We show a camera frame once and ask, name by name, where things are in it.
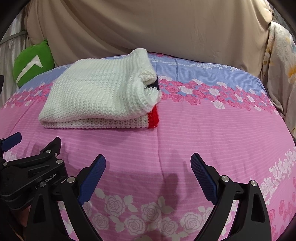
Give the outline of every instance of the white curtain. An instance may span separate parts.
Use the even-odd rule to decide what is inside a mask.
[[[3,39],[19,33],[22,30],[23,12],[24,10],[22,10],[12,22]],[[0,45],[0,75],[4,75],[4,85],[0,94],[0,108],[5,104],[10,96],[18,90],[18,86],[13,80],[12,68],[15,59],[25,48],[25,40],[26,36],[22,35]]]

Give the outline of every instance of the white arrow design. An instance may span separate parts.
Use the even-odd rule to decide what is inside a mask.
[[[41,61],[39,59],[39,56],[36,55],[27,65],[26,67],[22,70],[22,72],[19,74],[19,76],[17,77],[17,80],[15,81],[16,83],[19,82],[19,80],[21,79],[21,77],[24,76],[24,74],[33,66],[33,65],[37,65],[41,68],[43,68]]]

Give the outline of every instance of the folded white sweater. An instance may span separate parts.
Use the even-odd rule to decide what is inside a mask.
[[[39,121],[47,128],[85,128],[94,118],[143,119],[161,97],[157,88],[146,88],[156,78],[145,49],[123,58],[78,60],[54,83]]]

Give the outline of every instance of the red trim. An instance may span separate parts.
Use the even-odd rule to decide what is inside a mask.
[[[148,128],[155,128],[159,122],[158,112],[156,105],[152,111],[148,113]]]

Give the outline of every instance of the beige fabric backdrop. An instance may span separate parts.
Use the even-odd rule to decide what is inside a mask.
[[[265,0],[32,0],[27,30],[57,65],[145,48],[260,76],[272,21]]]

